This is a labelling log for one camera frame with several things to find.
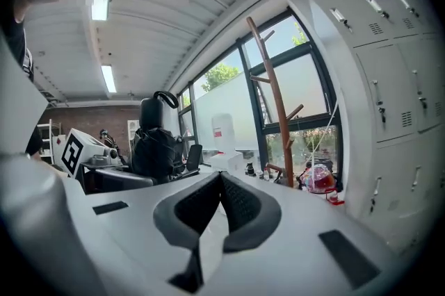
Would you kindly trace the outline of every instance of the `brick wall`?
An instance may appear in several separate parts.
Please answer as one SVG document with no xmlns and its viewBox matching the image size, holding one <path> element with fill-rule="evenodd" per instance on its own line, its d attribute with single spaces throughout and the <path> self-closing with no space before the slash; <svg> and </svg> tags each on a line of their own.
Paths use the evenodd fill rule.
<svg viewBox="0 0 445 296">
<path fill-rule="evenodd" d="M 75 128 L 98 139 L 101 129 L 106 129 L 119 145 L 122 155 L 128 156 L 127 120 L 139 119 L 139 107 L 52 108 L 43 113 L 39 123 L 48 123 L 50 118 L 55 123 L 62 123 L 63 134 L 66 135 Z"/>
</svg>

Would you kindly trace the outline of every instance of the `wooden coat rack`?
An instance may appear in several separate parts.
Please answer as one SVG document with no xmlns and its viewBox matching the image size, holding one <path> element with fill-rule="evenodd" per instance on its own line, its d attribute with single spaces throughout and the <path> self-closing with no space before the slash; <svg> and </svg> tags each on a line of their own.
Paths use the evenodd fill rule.
<svg viewBox="0 0 445 296">
<path fill-rule="evenodd" d="M 292 111 L 292 113 L 286 116 L 286 111 L 284 109 L 283 98 L 281 96 L 280 85 L 278 84 L 277 76 L 275 75 L 275 70 L 273 69 L 272 62 L 270 61 L 269 54 L 266 49 L 266 41 L 269 39 L 275 31 L 271 31 L 266 37 L 261 38 L 258 28 L 253 22 L 251 17 L 247 18 L 250 30 L 257 42 L 259 52 L 261 57 L 263 58 L 264 67 L 266 68 L 266 72 L 268 75 L 268 79 L 258 76 L 251 76 L 250 79 L 254 81 L 261 81 L 264 83 L 269 83 L 270 88 L 272 88 L 273 98 L 275 100 L 275 105 L 277 106 L 278 113 L 278 122 L 280 124 L 280 132 L 283 141 L 283 151 L 284 151 L 284 169 L 278 166 L 267 163 L 266 167 L 277 170 L 278 172 L 282 172 L 284 177 L 287 178 L 288 185 L 293 187 L 293 165 L 292 165 L 292 143 L 293 139 L 291 139 L 289 135 L 289 125 L 288 121 L 294 118 L 298 112 L 300 112 L 303 108 L 303 105 L 300 104 L 296 109 Z"/>
</svg>

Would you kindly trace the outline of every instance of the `ceiling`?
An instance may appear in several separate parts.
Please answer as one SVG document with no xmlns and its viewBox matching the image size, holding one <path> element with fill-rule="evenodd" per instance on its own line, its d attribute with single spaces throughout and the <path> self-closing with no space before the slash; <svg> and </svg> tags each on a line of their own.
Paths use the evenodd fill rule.
<svg viewBox="0 0 445 296">
<path fill-rule="evenodd" d="M 106 22 L 72 4 L 34 6 L 25 28 L 35 81 L 59 101 L 146 97 L 235 1 L 112 0 Z M 117 94 L 106 90 L 100 63 L 113 66 Z"/>
</svg>

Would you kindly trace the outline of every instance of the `ceiling light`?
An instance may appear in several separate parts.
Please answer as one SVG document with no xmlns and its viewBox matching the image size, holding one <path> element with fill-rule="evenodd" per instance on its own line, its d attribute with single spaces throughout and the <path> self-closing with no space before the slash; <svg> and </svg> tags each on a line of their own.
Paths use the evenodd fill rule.
<svg viewBox="0 0 445 296">
<path fill-rule="evenodd" d="M 113 71 L 111 70 L 111 65 L 102 65 L 102 74 L 104 75 L 106 88 L 108 92 L 116 93 L 116 86 L 114 86 Z"/>
<path fill-rule="evenodd" d="M 91 5 L 91 19 L 93 21 L 106 21 L 108 18 L 108 4 L 110 0 L 93 0 Z"/>
</svg>

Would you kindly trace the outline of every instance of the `window frame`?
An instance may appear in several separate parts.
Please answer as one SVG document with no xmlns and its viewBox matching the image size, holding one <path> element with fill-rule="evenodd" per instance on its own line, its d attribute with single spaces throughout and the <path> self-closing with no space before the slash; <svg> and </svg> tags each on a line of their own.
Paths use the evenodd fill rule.
<svg viewBox="0 0 445 296">
<path fill-rule="evenodd" d="M 267 30 L 268 28 L 274 26 L 275 24 L 283 21 L 286 18 L 292 17 L 294 20 L 298 23 L 300 28 L 303 30 L 305 35 L 307 36 L 308 41 L 305 43 L 302 43 L 294 48 L 290 48 L 286 51 L 283 51 L 280 54 L 277 54 L 276 56 L 273 56 L 270 58 L 273 67 L 278 67 L 280 65 L 283 65 L 287 62 L 290 62 L 292 60 L 298 60 L 298 58 L 310 54 L 312 56 L 312 59 L 314 61 L 316 71 L 318 74 L 318 77 L 320 79 L 321 88 L 323 91 L 323 95 L 325 97 L 325 105 L 326 105 L 326 113 L 321 113 L 318 115 L 312 115 L 309 117 L 301 117 L 294 120 L 291 120 L 289 122 L 289 130 L 290 131 L 302 131 L 305 129 L 314 129 L 314 128 L 322 128 L 326 127 L 329 123 L 332 115 L 332 110 L 334 109 L 334 103 L 337 100 L 337 96 L 334 91 L 334 87 L 332 84 L 332 81 L 330 79 L 329 72 L 327 70 L 325 61 L 323 60 L 323 57 L 318 50 L 317 46 L 315 45 L 314 39 L 311 36 L 311 33 L 307 30 L 306 26 L 300 21 L 298 16 L 292 11 L 291 8 L 287 8 L 283 13 L 280 13 L 279 15 L 275 16 L 274 18 L 271 18 L 270 20 L 264 22 L 262 25 L 258 26 L 258 31 L 262 32 Z M 251 75 L 258 76 L 260 74 L 263 74 L 266 72 L 266 68 L 264 67 L 263 63 L 260 63 L 258 65 L 255 65 L 254 67 L 250 67 L 250 63 L 247 59 L 247 53 L 245 48 L 245 43 L 253 38 L 252 33 L 248 33 L 244 35 L 242 38 L 238 38 L 233 45 L 228 47 L 226 50 L 224 50 L 218 57 L 215 58 L 215 60 L 212 60 L 211 63 L 209 63 L 203 70 L 200 71 L 200 73 L 191 81 L 188 82 L 188 85 L 181 91 L 181 94 L 179 95 L 179 99 L 181 99 L 181 95 L 187 90 L 187 88 L 190 90 L 190 100 L 191 104 L 189 107 L 181 110 L 178 113 L 179 119 L 188 111 L 191 110 L 192 112 L 192 122 L 193 122 L 193 133 L 194 135 L 191 137 L 185 137 L 184 140 L 194 140 L 196 144 L 198 143 L 198 134 L 197 134 L 197 124 L 196 124 L 196 118 L 195 118 L 195 91 L 193 84 L 200 79 L 204 74 L 206 74 L 210 69 L 215 67 L 219 62 L 224 60 L 228 55 L 230 55 L 234 50 L 238 50 L 241 63 L 243 65 L 243 73 L 245 80 L 247 82 L 248 86 L 248 94 L 250 98 L 250 103 L 252 106 L 252 113 L 254 118 L 254 124 L 255 124 L 255 131 L 257 134 L 257 142 L 258 142 L 258 149 L 259 149 L 259 157 L 260 157 L 260 163 L 261 168 L 264 169 L 266 163 L 268 162 L 268 148 L 267 148 L 267 142 L 266 142 L 266 136 L 269 134 L 274 133 L 280 133 L 280 125 L 278 122 L 274 123 L 267 123 L 264 124 L 264 118 L 263 113 L 261 110 L 261 104 L 259 100 L 257 85 L 258 83 L 256 81 L 253 81 L 250 79 Z M 339 180 L 342 180 L 342 174 L 343 174 L 343 131 L 341 128 L 341 117 L 340 112 L 336 111 L 334 117 L 331 121 L 331 126 L 335 126 L 337 129 L 337 176 Z M 201 164 L 208 165 L 207 163 L 204 163 L 201 156 Z"/>
</svg>

